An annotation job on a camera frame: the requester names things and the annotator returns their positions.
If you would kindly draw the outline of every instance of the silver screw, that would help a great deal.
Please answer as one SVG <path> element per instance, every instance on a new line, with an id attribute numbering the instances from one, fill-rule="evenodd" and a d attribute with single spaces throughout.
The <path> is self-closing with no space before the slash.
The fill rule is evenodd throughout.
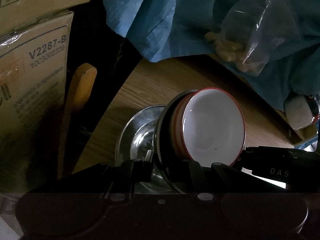
<path id="1" fill-rule="evenodd" d="M 112 201 L 123 201 L 125 200 L 125 195 L 123 193 L 113 193 L 110 195 Z"/>
<path id="2" fill-rule="evenodd" d="M 213 199 L 213 195 L 210 193 L 200 193 L 198 194 L 198 199 L 202 201 L 210 201 Z"/>

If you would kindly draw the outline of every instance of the wooden table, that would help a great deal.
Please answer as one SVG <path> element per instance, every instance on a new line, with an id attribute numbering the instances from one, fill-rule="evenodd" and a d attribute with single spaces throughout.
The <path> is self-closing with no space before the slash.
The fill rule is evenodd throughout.
<path id="1" fill-rule="evenodd" d="M 100 162 L 114 164 L 117 139 L 125 124 L 142 108 L 167 104 L 183 91 L 203 87 L 222 88 L 239 103 L 247 147 L 293 147 L 289 135 L 295 133 L 289 125 L 247 85 L 208 56 L 171 58 L 157 63 L 142 59 L 101 118 L 74 172 Z"/>

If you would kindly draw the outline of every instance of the clear plastic bag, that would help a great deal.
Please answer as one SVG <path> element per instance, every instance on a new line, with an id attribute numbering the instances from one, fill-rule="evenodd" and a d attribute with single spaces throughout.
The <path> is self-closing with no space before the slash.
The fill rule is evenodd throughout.
<path id="1" fill-rule="evenodd" d="M 260 74 L 276 47 L 300 38 L 289 0 L 239 0 L 220 27 L 221 33 L 205 37 L 214 41 L 222 60 L 252 76 Z"/>

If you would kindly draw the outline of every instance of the food in plastic bag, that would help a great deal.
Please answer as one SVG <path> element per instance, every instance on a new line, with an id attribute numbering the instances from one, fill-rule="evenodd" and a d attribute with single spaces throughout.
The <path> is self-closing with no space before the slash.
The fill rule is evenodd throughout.
<path id="1" fill-rule="evenodd" d="M 220 27 L 221 33 L 208 32 L 205 38 L 222 60 L 253 76 L 260 74 L 276 47 L 300 38 L 289 0 L 239 0 Z"/>

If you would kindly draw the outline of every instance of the blue cloth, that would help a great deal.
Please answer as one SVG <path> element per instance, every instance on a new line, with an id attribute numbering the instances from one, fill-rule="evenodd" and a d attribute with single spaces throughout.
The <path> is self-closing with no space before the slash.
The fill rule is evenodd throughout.
<path id="1" fill-rule="evenodd" d="M 239 0 L 103 0 L 107 25 L 127 37 L 151 62 L 212 53 L 203 39 L 219 29 Z M 291 0 L 298 16 L 301 41 L 280 45 L 258 77 L 225 67 L 243 76 L 271 106 L 283 111 L 290 92 L 320 91 L 320 0 Z"/>

